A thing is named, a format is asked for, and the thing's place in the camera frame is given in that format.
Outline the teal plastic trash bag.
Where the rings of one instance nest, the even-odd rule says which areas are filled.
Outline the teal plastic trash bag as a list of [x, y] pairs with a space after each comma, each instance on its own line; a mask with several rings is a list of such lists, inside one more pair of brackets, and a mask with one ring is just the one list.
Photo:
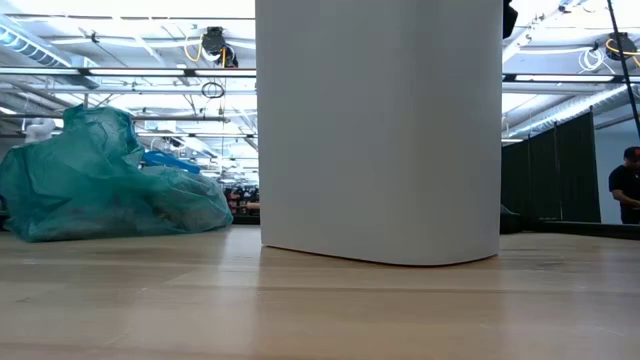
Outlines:
[[139, 142], [129, 114], [68, 108], [61, 134], [0, 161], [4, 225], [28, 242], [201, 233], [233, 215], [200, 169]]

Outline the white plastic trash bin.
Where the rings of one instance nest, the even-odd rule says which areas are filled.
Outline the white plastic trash bin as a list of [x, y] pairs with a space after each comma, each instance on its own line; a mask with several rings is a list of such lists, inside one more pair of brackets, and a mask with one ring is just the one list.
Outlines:
[[256, 0], [255, 17], [264, 245], [497, 254], [502, 0]]

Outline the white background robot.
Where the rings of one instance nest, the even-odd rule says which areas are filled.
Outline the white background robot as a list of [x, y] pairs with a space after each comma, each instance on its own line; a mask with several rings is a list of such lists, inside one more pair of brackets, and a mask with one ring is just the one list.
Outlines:
[[24, 134], [25, 142], [33, 143], [50, 139], [56, 124], [53, 119], [49, 118], [34, 118], [30, 119], [25, 125]]

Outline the person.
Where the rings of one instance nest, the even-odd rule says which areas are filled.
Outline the person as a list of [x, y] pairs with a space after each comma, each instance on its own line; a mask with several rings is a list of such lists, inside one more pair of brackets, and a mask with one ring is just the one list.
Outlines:
[[608, 186], [619, 203], [621, 222], [640, 225], [640, 147], [624, 151], [623, 164], [610, 173]]

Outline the black partition wall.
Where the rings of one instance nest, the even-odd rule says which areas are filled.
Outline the black partition wall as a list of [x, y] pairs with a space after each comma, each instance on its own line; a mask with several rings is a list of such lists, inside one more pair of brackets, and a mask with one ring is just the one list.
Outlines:
[[527, 220], [599, 223], [593, 114], [503, 147], [501, 204]]

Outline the black cloth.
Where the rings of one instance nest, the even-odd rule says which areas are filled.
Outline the black cloth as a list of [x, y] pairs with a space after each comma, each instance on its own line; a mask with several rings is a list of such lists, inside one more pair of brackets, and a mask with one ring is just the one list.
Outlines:
[[501, 235], [519, 233], [523, 230], [523, 222], [520, 214], [515, 213], [504, 205], [500, 207], [500, 229]]

